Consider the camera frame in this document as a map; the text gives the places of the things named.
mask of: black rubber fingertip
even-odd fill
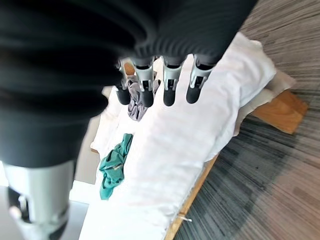
[[[170,107],[175,103],[176,91],[172,89],[165,90],[163,94],[163,102],[166,106]]]
[[[142,92],[142,103],[145,107],[150,108],[154,104],[154,94],[152,91]]]
[[[190,104],[194,104],[198,101],[201,90],[199,88],[191,88],[188,87],[188,91],[186,92],[186,101]]]
[[[129,90],[122,90],[122,89],[118,89],[118,91],[116,91],[116,94],[118,96],[119,102],[122,105],[128,105],[130,103],[130,93]]]

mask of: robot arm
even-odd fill
[[[153,56],[164,59],[171,106],[185,57],[194,54],[186,100],[195,103],[257,0],[2,0],[0,159],[9,211],[23,236],[57,240],[90,118],[116,86],[128,103],[119,59],[131,57],[143,103],[153,104]]]

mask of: wooden bed frame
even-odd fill
[[[289,90],[285,90],[274,98],[271,102],[259,106],[251,114],[264,122],[274,126],[282,132],[293,134],[299,124],[301,123],[304,115],[306,114],[308,105],[300,100],[297,96],[292,94]],[[189,197],[184,202],[179,214],[171,223],[167,230],[164,240],[173,240],[179,230],[189,208],[195,200],[199,190],[204,184],[211,168],[213,167],[218,155],[212,160],[207,162],[204,166],[202,174],[199,176],[196,184],[190,192]]]

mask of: white bedsheet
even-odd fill
[[[135,134],[124,165],[125,179],[109,201],[97,197],[90,204],[80,240],[163,240],[204,162],[234,135],[239,108],[276,73],[260,43],[238,33],[205,83],[198,102],[188,104],[186,92],[192,64],[193,57],[189,55],[175,104],[163,104],[162,84],[153,106],[133,126]],[[121,134],[127,130],[127,126],[119,128],[119,122],[130,122],[123,109],[126,108],[121,108],[118,115],[119,118],[122,114],[123,119],[110,119],[115,127],[110,129],[111,136],[120,140],[107,140],[109,146],[120,142]],[[108,154],[109,146],[103,155]],[[101,180],[98,174],[97,196]]]

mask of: floor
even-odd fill
[[[293,135],[247,117],[175,240],[319,240],[320,1],[261,0],[241,31],[297,80],[309,109]]]

